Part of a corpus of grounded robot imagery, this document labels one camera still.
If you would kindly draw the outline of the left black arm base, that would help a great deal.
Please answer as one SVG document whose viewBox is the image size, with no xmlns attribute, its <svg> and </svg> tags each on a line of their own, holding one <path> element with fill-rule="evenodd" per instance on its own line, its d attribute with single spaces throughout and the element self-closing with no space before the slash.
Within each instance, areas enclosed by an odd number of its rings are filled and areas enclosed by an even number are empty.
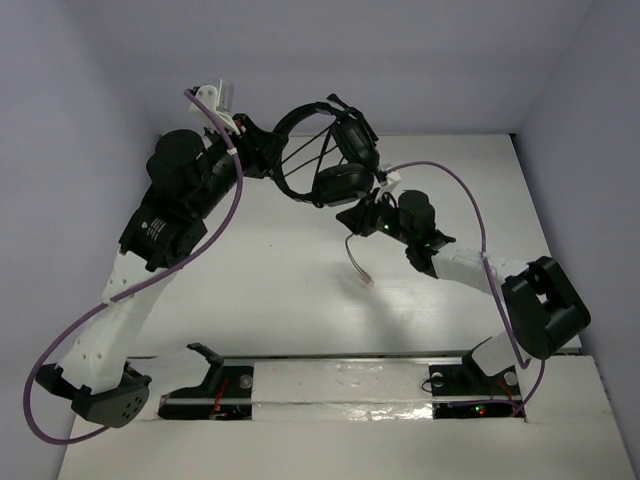
<svg viewBox="0 0 640 480">
<path fill-rule="evenodd" d="M 252 419 L 254 366 L 226 366 L 224 358 L 201 343 L 187 345 L 190 353 L 207 363 L 202 379 L 161 397 L 158 416 L 163 420 L 244 421 Z"/>
</svg>

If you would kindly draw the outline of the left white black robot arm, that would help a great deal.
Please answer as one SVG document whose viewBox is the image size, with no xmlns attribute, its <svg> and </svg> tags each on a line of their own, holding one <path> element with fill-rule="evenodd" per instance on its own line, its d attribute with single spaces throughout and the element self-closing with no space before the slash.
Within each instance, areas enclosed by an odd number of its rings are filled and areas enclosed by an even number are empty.
<svg viewBox="0 0 640 480">
<path fill-rule="evenodd" d="M 88 422 L 120 428 L 141 412 L 152 380 L 132 372 L 127 355 L 142 325 L 177 266 L 206 237 L 205 218 L 239 176 L 267 176 L 288 141 L 246 114 L 233 122 L 238 130 L 229 144 L 212 130 L 179 129 L 159 138 L 146 163 L 151 184 L 119 239 L 102 305 L 63 359 L 36 375 Z"/>
</svg>

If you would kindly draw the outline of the black over-ear headphones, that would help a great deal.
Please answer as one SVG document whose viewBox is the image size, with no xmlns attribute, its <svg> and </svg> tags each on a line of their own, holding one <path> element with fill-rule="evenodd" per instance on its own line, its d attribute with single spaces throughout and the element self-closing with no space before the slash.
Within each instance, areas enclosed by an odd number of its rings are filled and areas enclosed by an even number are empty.
<svg viewBox="0 0 640 480">
<path fill-rule="evenodd" d="M 319 114 L 331 116 L 333 121 L 323 132 L 325 139 L 320 153 L 312 159 L 316 167 L 310 191 L 301 193 L 290 187 L 288 174 L 283 171 L 287 161 L 283 156 L 273 161 L 271 179 L 289 198 L 317 208 L 359 201 L 373 191 L 375 183 L 386 180 L 380 167 L 378 136 L 359 109 L 332 93 L 324 102 L 291 110 L 273 132 L 288 139 L 300 123 Z"/>
</svg>

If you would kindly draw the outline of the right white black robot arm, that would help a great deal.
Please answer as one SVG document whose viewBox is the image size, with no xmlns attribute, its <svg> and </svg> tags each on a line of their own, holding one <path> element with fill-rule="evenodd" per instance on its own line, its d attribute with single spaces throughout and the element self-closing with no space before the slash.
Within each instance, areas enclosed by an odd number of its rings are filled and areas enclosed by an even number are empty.
<svg viewBox="0 0 640 480">
<path fill-rule="evenodd" d="M 436 226 L 436 212 L 426 194 L 412 190 L 397 200 L 376 194 L 337 214 L 352 234 L 385 234 L 405 247 L 418 272 L 468 286 L 492 296 L 504 331 L 474 347 L 461 372 L 470 391 L 483 393 L 498 374 L 530 360 L 545 361 L 591 323 L 591 315 L 559 262 L 492 258 L 466 248 Z"/>
</svg>

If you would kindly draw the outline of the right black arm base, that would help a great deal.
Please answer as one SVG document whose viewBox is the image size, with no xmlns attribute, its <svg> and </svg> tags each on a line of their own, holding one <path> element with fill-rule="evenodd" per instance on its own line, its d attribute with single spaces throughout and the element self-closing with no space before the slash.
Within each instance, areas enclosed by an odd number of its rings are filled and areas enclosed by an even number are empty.
<svg viewBox="0 0 640 480">
<path fill-rule="evenodd" d="M 472 359 L 474 347 L 457 364 L 435 364 L 420 388 L 433 400 L 436 420 L 470 420 L 524 416 L 519 380 L 514 366 L 487 375 Z"/>
</svg>

